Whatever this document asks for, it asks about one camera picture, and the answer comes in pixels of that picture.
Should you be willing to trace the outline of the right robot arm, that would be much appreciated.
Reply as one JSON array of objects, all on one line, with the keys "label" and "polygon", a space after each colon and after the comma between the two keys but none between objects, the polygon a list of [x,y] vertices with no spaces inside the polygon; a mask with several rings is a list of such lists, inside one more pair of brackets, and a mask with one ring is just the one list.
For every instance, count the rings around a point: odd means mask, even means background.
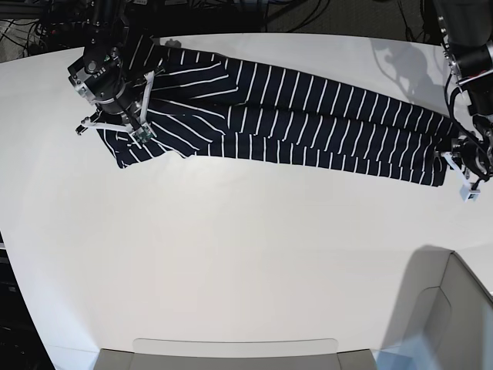
[{"label": "right robot arm", "polygon": [[123,51],[126,1],[91,1],[83,54],[68,67],[74,90],[105,113],[129,117],[136,94],[127,86]]}]

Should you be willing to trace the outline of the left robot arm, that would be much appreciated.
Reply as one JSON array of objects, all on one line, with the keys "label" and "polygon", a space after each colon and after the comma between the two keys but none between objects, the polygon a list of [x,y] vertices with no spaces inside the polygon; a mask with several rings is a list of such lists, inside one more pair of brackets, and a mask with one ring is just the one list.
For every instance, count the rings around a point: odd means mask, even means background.
[{"label": "left robot arm", "polygon": [[466,136],[459,142],[462,163],[483,181],[492,178],[492,2],[435,1],[438,28],[444,56],[458,87],[448,102],[449,112],[455,97],[466,92],[469,115],[478,139],[463,126]]}]

